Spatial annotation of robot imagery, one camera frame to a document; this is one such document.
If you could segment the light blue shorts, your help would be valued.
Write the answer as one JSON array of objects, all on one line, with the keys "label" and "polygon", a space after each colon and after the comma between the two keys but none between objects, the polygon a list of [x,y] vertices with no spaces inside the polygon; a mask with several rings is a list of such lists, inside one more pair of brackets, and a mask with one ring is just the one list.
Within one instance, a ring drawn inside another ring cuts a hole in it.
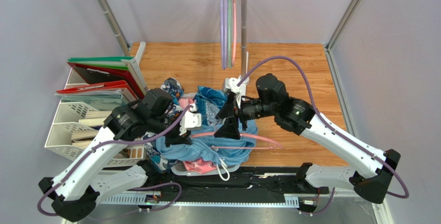
[{"label": "light blue shorts", "polygon": [[154,142],[156,150],[168,160],[195,161],[202,159],[215,164],[223,161],[227,166],[242,164],[249,159],[250,148],[257,141],[251,137],[241,137],[239,140],[216,138],[213,135],[191,138],[191,145],[178,144],[167,146],[165,137]]}]

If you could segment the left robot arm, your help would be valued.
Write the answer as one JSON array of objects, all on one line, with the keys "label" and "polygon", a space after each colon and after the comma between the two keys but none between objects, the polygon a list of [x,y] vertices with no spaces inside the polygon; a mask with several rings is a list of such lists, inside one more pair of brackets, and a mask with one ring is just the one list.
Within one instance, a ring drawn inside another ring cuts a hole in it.
[{"label": "left robot arm", "polygon": [[108,177],[101,176],[100,172],[130,145],[150,143],[161,137],[170,142],[190,144],[190,131],[201,126],[201,114],[194,104],[190,104],[171,120],[167,110],[172,103],[173,98],[168,92],[154,88],[142,99],[113,109],[91,144],[69,167],[59,175],[45,177],[39,182],[42,198],[52,201],[52,212],[42,208],[42,200],[38,201],[38,211],[76,222],[112,196],[129,190],[148,190],[146,183],[154,171],[147,161],[140,161]]}]

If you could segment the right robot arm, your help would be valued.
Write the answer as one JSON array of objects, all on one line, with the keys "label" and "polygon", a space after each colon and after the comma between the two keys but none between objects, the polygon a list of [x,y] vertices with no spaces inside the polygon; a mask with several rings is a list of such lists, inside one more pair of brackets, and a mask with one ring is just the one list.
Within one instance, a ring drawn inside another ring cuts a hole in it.
[{"label": "right robot arm", "polygon": [[296,176],[299,187],[349,189],[369,202],[383,203],[401,158],[397,151],[382,151],[358,140],[310,103],[289,96],[285,84],[270,73],[258,78],[256,89],[258,97],[252,99],[237,78],[224,81],[227,101],[217,114],[224,123],[215,137],[237,140],[248,122],[272,117],[283,130],[312,140],[347,162],[345,167],[304,163]]}]

